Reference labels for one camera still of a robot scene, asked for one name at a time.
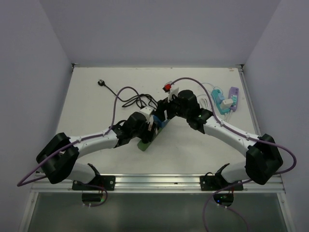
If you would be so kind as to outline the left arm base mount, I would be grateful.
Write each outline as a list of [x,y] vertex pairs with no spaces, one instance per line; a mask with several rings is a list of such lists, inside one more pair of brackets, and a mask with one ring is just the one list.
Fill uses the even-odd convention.
[[75,163],[67,179],[72,180],[72,190],[114,190],[115,175],[101,175],[94,165]]

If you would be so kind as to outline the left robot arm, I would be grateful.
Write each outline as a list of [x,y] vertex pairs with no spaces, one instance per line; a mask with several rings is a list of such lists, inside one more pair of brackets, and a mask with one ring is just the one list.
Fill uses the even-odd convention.
[[51,184],[65,179],[82,182],[88,189],[99,187],[100,177],[93,164],[80,164],[78,159],[104,149],[113,149],[139,138],[148,144],[157,136],[162,122],[153,115],[134,112],[110,128],[87,136],[69,137],[56,134],[38,154],[36,161]]

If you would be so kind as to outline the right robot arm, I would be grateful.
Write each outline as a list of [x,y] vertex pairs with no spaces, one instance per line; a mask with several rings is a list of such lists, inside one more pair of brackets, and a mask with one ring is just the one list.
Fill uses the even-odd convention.
[[247,179],[264,185],[283,164],[270,135],[246,133],[217,120],[213,112],[200,107],[191,90],[182,90],[177,95],[158,101],[154,115],[160,121],[176,116],[184,118],[192,129],[225,142],[245,157],[243,162],[225,164],[211,177],[211,183],[219,189],[227,189]]

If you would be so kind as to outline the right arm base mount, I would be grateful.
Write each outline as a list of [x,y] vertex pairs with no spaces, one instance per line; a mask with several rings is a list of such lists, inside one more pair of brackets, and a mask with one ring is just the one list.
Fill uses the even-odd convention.
[[215,174],[208,172],[199,177],[200,188],[202,191],[217,191],[237,182],[228,183],[221,175],[222,170],[229,165],[225,164]]

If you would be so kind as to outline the pink cube adapter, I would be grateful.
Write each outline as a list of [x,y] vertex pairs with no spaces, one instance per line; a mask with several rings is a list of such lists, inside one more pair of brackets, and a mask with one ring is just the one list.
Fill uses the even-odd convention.
[[148,131],[153,131],[155,129],[155,123],[151,121],[148,126]]

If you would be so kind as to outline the green power strip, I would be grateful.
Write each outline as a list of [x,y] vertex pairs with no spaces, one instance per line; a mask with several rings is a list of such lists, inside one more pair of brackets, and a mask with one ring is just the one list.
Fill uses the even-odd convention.
[[163,128],[169,123],[169,120],[161,122],[160,120],[154,120],[149,124],[148,129],[142,135],[142,138],[137,144],[137,147],[141,151],[146,151],[152,144],[154,139],[160,134]]

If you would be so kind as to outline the blue cube adapter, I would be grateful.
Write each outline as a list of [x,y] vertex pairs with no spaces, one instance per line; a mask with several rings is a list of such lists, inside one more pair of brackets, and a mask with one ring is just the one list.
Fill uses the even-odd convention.
[[169,122],[168,120],[161,121],[157,116],[153,116],[153,119],[159,128],[164,128],[166,124]]

